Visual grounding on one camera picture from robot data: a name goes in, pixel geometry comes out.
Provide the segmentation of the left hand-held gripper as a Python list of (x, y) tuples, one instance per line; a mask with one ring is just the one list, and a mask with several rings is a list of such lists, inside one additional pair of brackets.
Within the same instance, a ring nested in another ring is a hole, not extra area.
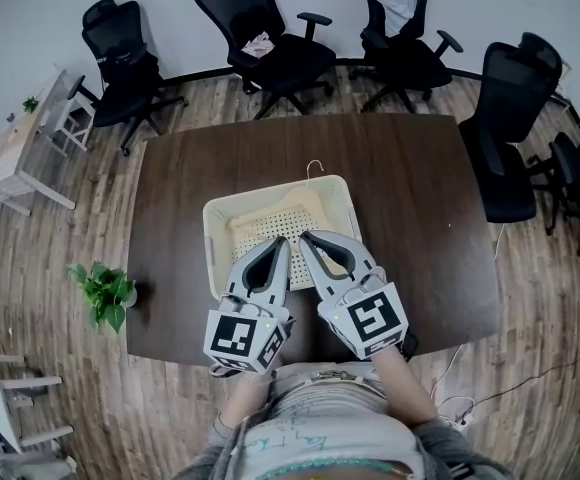
[(219, 307), (208, 314), (203, 352), (212, 376), (273, 368), (290, 337), (293, 318), (285, 307), (291, 252), (283, 236), (268, 239), (239, 258)]

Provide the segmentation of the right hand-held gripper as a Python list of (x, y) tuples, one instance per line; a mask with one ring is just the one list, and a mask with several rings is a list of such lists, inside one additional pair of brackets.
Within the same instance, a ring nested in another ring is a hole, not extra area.
[(332, 231), (305, 231), (299, 248), (321, 302), (319, 316), (360, 360), (402, 343), (409, 329), (396, 286), (366, 246)]

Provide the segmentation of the pink crumpled cloth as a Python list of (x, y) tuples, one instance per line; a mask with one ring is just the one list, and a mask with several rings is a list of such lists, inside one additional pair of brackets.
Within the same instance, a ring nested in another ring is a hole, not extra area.
[(271, 40), (267, 32), (262, 32), (254, 39), (248, 41), (241, 51), (247, 55), (261, 59), (269, 54), (275, 48), (274, 42)]

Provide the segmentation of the green potted plant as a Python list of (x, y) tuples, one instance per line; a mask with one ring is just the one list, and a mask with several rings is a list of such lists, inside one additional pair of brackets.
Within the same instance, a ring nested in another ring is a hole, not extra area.
[(83, 292), (92, 325), (98, 328), (107, 324), (118, 334), (127, 310), (137, 302), (135, 282), (123, 269), (111, 269), (98, 261), (94, 261), (89, 270), (75, 263), (68, 265), (66, 271)]

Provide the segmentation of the white stool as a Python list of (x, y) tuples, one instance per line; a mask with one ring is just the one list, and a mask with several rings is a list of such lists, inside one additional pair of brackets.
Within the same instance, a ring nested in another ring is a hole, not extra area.
[[(86, 113), (81, 123), (72, 113), (76, 110)], [(54, 103), (41, 117), (36, 134), (44, 138), (64, 158), (68, 148), (73, 145), (87, 151), (87, 142), (94, 123), (95, 109), (87, 98), (77, 94), (69, 100)]]

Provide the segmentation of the person's grey white clothing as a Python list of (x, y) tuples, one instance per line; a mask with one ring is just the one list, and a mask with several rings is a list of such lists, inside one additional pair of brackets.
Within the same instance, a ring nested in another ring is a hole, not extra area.
[(274, 371), (266, 404), (173, 480), (513, 480), (439, 415), (408, 427), (366, 363)]

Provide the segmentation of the wooden clothes hanger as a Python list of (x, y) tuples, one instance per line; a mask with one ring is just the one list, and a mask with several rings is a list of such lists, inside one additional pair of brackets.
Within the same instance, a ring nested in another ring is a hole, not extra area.
[(237, 260), (267, 239), (285, 237), (291, 250), (291, 288), (312, 285), (299, 248), (305, 231), (325, 230), (360, 236), (345, 180), (336, 175), (235, 194), (226, 206), (226, 231)]

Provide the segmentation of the person's right forearm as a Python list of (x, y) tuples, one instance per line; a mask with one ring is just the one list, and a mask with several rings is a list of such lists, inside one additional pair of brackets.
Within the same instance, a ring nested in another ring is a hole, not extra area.
[(408, 427), (416, 427), (438, 417), (429, 393), (396, 347), (373, 355), (372, 363), (394, 418)]

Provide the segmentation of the light wooden desk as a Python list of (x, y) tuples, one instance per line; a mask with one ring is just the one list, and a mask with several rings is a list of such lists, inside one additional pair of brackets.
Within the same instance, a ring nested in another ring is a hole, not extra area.
[(24, 216), (30, 216), (31, 212), (16, 198), (33, 192), (39, 192), (69, 210), (75, 209), (73, 201), (24, 170), (35, 137), (44, 131), (51, 111), (65, 101), (67, 95), (66, 71), (62, 69), (47, 79), (36, 93), (38, 104), (35, 110), (23, 112), (0, 136), (0, 204)]

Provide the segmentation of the black mesh office chair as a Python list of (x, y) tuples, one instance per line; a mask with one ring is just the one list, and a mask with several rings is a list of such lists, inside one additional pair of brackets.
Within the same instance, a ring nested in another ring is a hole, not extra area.
[(534, 33), (523, 33), (517, 46), (494, 42), (486, 49), (477, 106), (459, 131), (490, 223), (536, 216), (531, 175), (516, 145), (528, 137), (561, 74), (559, 53)]

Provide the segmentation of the cream plastic basket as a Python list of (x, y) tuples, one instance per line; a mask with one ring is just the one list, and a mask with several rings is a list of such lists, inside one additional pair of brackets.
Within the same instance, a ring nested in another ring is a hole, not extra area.
[(211, 293), (225, 291), (233, 264), (260, 243), (279, 236), (291, 247), (290, 289), (313, 286), (298, 238), (333, 231), (356, 240), (361, 233), (346, 181), (338, 175), (260, 188), (211, 200), (203, 209)]

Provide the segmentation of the person's left forearm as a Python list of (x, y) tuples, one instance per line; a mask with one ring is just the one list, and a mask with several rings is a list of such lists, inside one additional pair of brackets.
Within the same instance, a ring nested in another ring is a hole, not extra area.
[(244, 419), (260, 410), (268, 399), (273, 373), (241, 373), (236, 384), (219, 411), (216, 427), (223, 434), (232, 432)]

